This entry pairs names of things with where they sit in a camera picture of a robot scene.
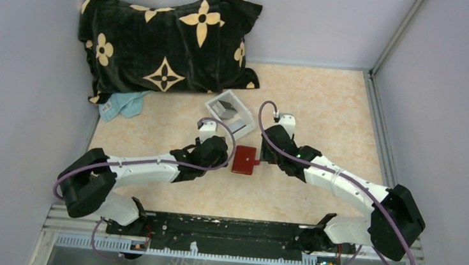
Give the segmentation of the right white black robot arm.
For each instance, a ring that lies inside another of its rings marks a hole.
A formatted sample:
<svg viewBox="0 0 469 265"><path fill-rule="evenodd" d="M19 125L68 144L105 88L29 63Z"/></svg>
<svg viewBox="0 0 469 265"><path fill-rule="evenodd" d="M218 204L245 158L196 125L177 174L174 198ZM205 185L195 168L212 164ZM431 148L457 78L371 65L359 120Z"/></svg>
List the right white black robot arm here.
<svg viewBox="0 0 469 265"><path fill-rule="evenodd" d="M400 261L426 228L409 189L389 188L359 178L308 145L297 146L281 125L262 133L262 158L286 175L327 190L349 203L360 216L325 215L315 226L315 244L324 251L337 244L368 245L382 256Z"/></svg>

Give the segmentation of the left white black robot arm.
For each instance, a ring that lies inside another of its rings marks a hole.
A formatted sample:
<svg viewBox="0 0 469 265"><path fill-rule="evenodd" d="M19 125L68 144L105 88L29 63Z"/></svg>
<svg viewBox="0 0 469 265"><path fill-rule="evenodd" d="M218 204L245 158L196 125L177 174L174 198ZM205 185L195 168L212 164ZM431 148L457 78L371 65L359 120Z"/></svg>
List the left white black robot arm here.
<svg viewBox="0 0 469 265"><path fill-rule="evenodd" d="M192 181L226 166L229 160L228 145L219 136L161 156L142 158L108 156L102 148L94 148L60 173L54 192L66 204L71 218L99 215L136 236L147 227L143 205L136 197L119 195L118 188Z"/></svg>

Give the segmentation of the white plastic card box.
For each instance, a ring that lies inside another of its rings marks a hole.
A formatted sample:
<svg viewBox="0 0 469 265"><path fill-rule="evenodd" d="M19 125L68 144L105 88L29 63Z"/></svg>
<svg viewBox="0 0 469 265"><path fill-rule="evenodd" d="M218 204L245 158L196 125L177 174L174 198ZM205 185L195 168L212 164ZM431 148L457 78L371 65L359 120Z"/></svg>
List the white plastic card box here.
<svg viewBox="0 0 469 265"><path fill-rule="evenodd" d="M236 141L256 128L251 111L231 90L211 98L204 105L213 118L228 126Z"/></svg>

